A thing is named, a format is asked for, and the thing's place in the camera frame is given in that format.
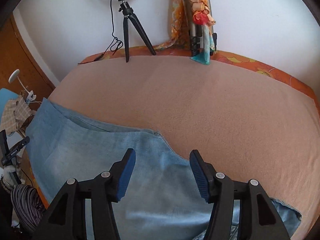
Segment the left hand grey glove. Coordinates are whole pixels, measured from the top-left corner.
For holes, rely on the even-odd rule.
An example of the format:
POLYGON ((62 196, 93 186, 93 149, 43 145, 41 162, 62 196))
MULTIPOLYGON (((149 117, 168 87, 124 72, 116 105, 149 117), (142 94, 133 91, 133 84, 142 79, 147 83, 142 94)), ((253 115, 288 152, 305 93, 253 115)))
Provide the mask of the left hand grey glove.
POLYGON ((13 165, 1 167, 1 186, 10 193, 17 183, 14 181, 14 172, 17 173, 18 177, 21 177, 21 169, 13 165))

